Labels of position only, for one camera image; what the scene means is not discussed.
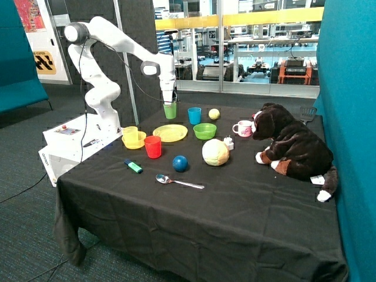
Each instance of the label sticker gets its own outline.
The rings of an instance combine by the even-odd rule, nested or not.
[[[52,55],[48,51],[33,52],[36,72],[38,75],[55,75],[56,68],[53,63]]]

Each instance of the spatula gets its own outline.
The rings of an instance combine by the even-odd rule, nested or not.
[[[304,123],[304,125],[307,125],[307,122],[311,122],[315,115],[316,115],[317,109],[315,107],[300,107],[300,120]]]

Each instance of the green highlighter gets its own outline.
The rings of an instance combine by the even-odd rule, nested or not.
[[[133,169],[135,172],[137,173],[141,173],[143,172],[143,169],[141,167],[139,167],[138,165],[136,165],[135,163],[133,163],[131,160],[129,159],[125,159],[124,160],[124,163],[129,166],[131,169]]]

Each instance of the pen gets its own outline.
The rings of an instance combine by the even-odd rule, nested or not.
[[[98,143],[99,142],[99,139],[93,139],[91,140],[89,143],[86,143],[85,145],[83,145],[83,147],[89,147],[95,143]]]
[[[141,167],[139,167],[138,165],[136,165],[135,163],[133,163],[131,160],[129,159],[125,159],[124,160],[124,163],[129,166],[131,169],[133,169],[135,172],[137,173],[141,173],[143,172],[143,169]]]

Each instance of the blue cup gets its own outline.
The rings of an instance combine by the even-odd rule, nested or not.
[[[201,122],[201,108],[189,108],[188,117],[191,125],[198,125]]]

